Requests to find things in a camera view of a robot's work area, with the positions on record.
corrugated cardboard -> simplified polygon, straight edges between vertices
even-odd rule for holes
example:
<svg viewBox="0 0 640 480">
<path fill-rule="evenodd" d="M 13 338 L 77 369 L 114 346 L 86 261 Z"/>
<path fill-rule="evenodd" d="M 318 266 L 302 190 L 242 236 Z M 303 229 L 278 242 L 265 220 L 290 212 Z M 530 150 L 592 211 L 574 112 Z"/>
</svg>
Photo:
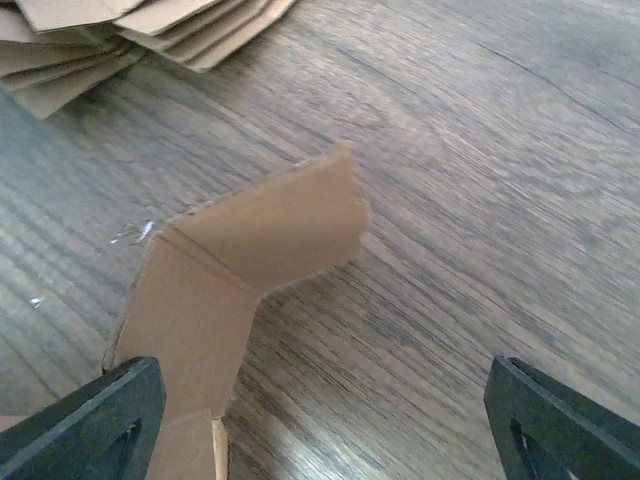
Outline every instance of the corrugated cardboard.
<svg viewBox="0 0 640 480">
<path fill-rule="evenodd" d="M 253 20 L 244 24 L 212 47 L 204 50 L 197 57 L 184 62 L 183 65 L 195 72 L 205 72 L 212 69 L 231 53 L 280 19 L 295 1 L 296 0 L 272 0 Z"/>
<path fill-rule="evenodd" d="M 4 77 L 0 77 L 0 85 L 2 85 L 5 90 L 13 92 L 32 85 L 50 82 L 51 80 L 64 77 L 65 75 L 69 75 L 73 72 L 78 72 L 103 63 L 110 58 L 117 57 L 122 52 L 123 50 L 119 49 L 109 53 L 94 55 L 93 57 L 72 60 L 71 62 L 61 63 L 59 65 L 12 73 Z"/>
<path fill-rule="evenodd" d="M 211 422 L 224 415 L 260 299 L 352 259 L 368 218 L 341 147 L 152 237 L 103 361 L 160 361 L 167 403 L 148 478 L 224 478 L 214 475 L 226 463 L 225 434 Z"/>
<path fill-rule="evenodd" d="M 155 36 L 221 0 L 151 0 L 116 20 L 118 27 Z"/>
<path fill-rule="evenodd" d="M 184 40 L 189 35 L 196 33 L 201 28 L 215 22 L 227 12 L 230 12 L 245 1 L 249 0 L 222 0 L 204 12 L 180 22 L 176 26 L 171 27 L 166 32 L 159 33 L 155 37 L 126 29 L 122 30 L 120 35 L 128 40 L 136 42 L 138 45 L 142 45 L 143 47 L 156 52 L 166 50 L 181 40 Z"/>
<path fill-rule="evenodd" d="M 143 0 L 17 0 L 36 32 L 109 22 Z"/>
<path fill-rule="evenodd" d="M 168 48 L 163 52 L 163 55 L 179 63 L 191 60 L 253 20 L 268 4 L 269 0 L 247 0 L 222 18 L 198 30 L 177 45 Z"/>
<path fill-rule="evenodd" d="M 134 47 L 92 67 L 49 82 L 16 90 L 13 95 L 16 101 L 32 115 L 44 119 L 91 87 L 132 65 L 142 55 L 144 55 L 144 49 Z"/>
</svg>

wood grain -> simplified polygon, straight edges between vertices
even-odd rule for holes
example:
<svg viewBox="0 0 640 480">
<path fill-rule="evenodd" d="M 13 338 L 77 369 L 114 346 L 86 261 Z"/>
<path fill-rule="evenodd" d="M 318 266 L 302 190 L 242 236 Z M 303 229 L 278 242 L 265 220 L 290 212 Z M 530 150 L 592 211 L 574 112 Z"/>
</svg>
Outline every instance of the wood grain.
<svg viewBox="0 0 640 480">
<path fill-rule="evenodd" d="M 365 254 L 260 307 L 232 479 L 501 478 L 496 354 L 640 422 L 639 57 L 631 0 L 303 0 L 207 75 L 1 97 L 0 411 L 93 378 L 146 221 L 346 140 Z"/>
</svg>

folded cardboard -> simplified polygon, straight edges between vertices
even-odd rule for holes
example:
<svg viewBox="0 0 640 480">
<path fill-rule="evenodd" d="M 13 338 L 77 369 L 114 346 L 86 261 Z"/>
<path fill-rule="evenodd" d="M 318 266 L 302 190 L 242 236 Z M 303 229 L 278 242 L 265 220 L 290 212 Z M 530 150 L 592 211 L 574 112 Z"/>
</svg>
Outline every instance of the folded cardboard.
<svg viewBox="0 0 640 480">
<path fill-rule="evenodd" d="M 224 478 L 214 477 L 226 444 L 215 421 L 258 303 L 279 285 L 355 257 L 368 218 L 341 147 L 178 217 L 151 238 L 103 359 L 105 370 L 140 355 L 160 362 L 167 402 L 148 478 Z"/>
<path fill-rule="evenodd" d="M 16 101 L 37 118 L 44 119 L 74 98 L 132 65 L 144 55 L 144 49 L 133 47 L 115 57 L 63 77 L 20 88 L 13 93 Z"/>
<path fill-rule="evenodd" d="M 143 0 L 17 0 L 36 32 L 110 22 Z"/>
<path fill-rule="evenodd" d="M 128 40 L 136 42 L 138 45 L 142 45 L 143 47 L 156 52 L 166 50 L 181 40 L 189 37 L 191 34 L 198 32 L 201 28 L 212 24 L 227 12 L 230 12 L 245 1 L 248 0 L 222 0 L 204 12 L 191 17 L 156 36 L 145 35 L 143 33 L 127 29 L 122 30 L 120 35 Z"/>
</svg>

laminate flooring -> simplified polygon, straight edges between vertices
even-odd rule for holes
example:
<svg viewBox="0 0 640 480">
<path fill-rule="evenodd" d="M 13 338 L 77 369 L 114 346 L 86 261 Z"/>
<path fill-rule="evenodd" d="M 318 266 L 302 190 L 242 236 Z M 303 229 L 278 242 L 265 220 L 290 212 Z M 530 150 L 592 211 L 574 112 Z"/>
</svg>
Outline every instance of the laminate flooring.
<svg viewBox="0 0 640 480">
<path fill-rule="evenodd" d="M 365 251 L 259 308 L 231 479 L 503 478 L 496 354 L 640 422 L 633 0 L 300 0 L 208 74 L 0 109 L 2 413 L 94 378 L 147 221 L 347 141 Z"/>
</svg>

cardboard piece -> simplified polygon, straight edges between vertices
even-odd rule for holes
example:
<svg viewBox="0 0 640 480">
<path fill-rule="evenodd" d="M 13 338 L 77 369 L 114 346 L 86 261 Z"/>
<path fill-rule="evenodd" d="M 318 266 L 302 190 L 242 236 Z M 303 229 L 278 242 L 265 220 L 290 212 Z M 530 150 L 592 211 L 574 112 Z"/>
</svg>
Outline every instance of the cardboard piece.
<svg viewBox="0 0 640 480">
<path fill-rule="evenodd" d="M 17 0 L 36 32 L 109 22 L 143 0 Z"/>
<path fill-rule="evenodd" d="M 0 41 L 57 45 L 87 45 L 93 43 L 78 30 L 36 34 L 22 13 L 20 13 L 20 10 L 13 4 L 0 5 Z"/>
<path fill-rule="evenodd" d="M 94 46 L 32 45 L 7 43 L 0 45 L 0 76 L 34 68 L 58 65 L 60 63 L 91 57 L 104 53 L 104 49 Z"/>
<path fill-rule="evenodd" d="M 219 20 L 168 48 L 163 55 L 179 63 L 191 60 L 254 19 L 268 3 L 269 0 L 247 0 Z"/>
<path fill-rule="evenodd" d="M 368 219 L 341 147 L 151 238 L 103 359 L 104 369 L 139 355 L 160 362 L 167 403 L 149 479 L 211 480 L 216 468 L 225 478 L 226 434 L 211 422 L 224 415 L 260 299 L 352 259 Z"/>
<path fill-rule="evenodd" d="M 144 55 L 144 49 L 134 47 L 114 58 L 107 58 L 56 80 L 31 85 L 13 92 L 16 101 L 35 117 L 44 119 L 74 98 L 120 70 L 132 65 Z"/>
<path fill-rule="evenodd" d="M 199 73 L 211 70 L 234 51 L 280 19 L 295 1 L 296 0 L 272 0 L 258 16 L 223 40 L 204 50 L 195 58 L 184 62 L 183 65 Z"/>
<path fill-rule="evenodd" d="M 189 35 L 196 33 L 201 28 L 215 22 L 227 12 L 230 12 L 245 1 L 248 0 L 222 0 L 204 12 L 188 18 L 155 37 L 126 29 L 122 30 L 120 35 L 132 42 L 136 42 L 138 45 L 156 52 L 166 50 L 181 40 L 184 40 Z"/>
<path fill-rule="evenodd" d="M 116 20 L 118 27 L 144 35 L 158 35 L 221 0 L 151 0 Z"/>
<path fill-rule="evenodd" d="M 110 58 L 118 56 L 120 53 L 122 52 L 114 51 L 109 53 L 102 53 L 100 55 L 81 58 L 79 60 L 72 60 L 70 62 L 61 63 L 59 65 L 53 65 L 50 67 L 23 70 L 22 72 L 11 73 L 4 77 L 0 77 L 0 85 L 2 85 L 5 90 L 13 92 L 15 90 L 30 87 L 32 85 L 50 82 L 51 80 L 64 77 L 65 75 L 69 75 L 70 73 L 93 67 Z"/>
</svg>

